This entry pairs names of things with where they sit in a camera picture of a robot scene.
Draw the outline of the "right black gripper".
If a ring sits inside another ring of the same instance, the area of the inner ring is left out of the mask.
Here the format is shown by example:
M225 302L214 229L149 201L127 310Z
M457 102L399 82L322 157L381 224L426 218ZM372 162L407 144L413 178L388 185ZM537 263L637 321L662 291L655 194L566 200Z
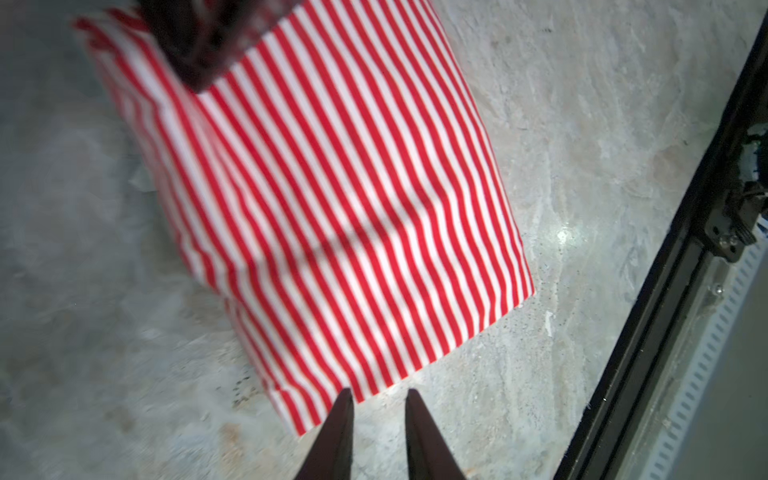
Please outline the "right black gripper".
M298 0L144 0L139 8L182 83L201 92L299 4Z

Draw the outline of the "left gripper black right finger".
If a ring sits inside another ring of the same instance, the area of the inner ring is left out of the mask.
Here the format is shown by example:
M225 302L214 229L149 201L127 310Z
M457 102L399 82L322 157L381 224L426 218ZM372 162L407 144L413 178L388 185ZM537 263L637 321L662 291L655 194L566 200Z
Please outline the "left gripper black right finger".
M408 475L414 479L460 479L465 475L416 389L405 401Z

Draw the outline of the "red white striped tank top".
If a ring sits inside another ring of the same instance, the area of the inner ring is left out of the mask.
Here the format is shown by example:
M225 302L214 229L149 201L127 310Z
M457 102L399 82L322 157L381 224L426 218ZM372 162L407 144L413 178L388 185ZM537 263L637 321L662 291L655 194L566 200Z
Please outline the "red white striped tank top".
M208 90L135 9L74 24L193 277L296 435L535 292L475 101L429 1L306 1Z

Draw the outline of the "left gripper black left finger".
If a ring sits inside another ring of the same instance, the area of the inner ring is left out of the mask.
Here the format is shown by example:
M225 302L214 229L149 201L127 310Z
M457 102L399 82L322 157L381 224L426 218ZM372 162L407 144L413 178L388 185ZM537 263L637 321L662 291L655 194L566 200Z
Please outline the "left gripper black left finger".
M350 388L336 398L295 480L349 480L353 459L354 398Z

